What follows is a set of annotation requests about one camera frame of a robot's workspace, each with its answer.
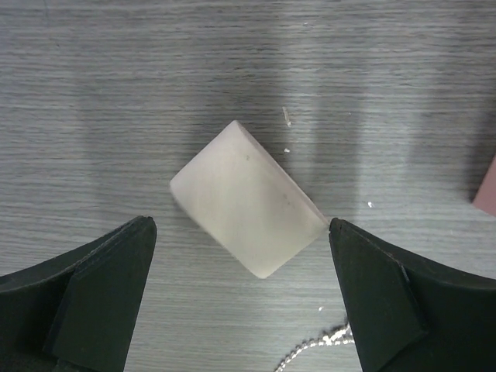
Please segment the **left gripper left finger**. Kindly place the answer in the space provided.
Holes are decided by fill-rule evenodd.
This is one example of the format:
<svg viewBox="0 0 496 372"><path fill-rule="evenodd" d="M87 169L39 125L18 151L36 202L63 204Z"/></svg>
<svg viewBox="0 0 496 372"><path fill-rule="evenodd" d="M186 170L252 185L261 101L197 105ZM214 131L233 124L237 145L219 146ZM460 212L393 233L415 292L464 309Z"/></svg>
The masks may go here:
<svg viewBox="0 0 496 372"><path fill-rule="evenodd" d="M3 371L122 371L157 240L138 216L1 277Z"/></svg>

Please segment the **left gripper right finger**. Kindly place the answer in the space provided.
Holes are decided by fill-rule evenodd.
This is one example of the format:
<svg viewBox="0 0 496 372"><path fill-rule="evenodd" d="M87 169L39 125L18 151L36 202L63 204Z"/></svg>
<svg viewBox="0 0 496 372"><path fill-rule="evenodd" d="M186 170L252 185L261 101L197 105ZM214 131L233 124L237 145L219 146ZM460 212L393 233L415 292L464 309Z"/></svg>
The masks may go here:
<svg viewBox="0 0 496 372"><path fill-rule="evenodd" d="M493 371L495 281L334 218L329 243L364 371Z"/></svg>

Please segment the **pink jewelry box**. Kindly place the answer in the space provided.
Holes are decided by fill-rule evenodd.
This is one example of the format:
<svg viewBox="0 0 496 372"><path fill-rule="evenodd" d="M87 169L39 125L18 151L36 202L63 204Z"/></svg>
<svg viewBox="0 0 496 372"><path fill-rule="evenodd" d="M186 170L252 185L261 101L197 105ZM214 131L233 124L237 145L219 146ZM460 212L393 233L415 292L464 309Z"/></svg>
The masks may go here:
<svg viewBox="0 0 496 372"><path fill-rule="evenodd" d="M496 157L484 176L473 205L488 215L496 216Z"/></svg>

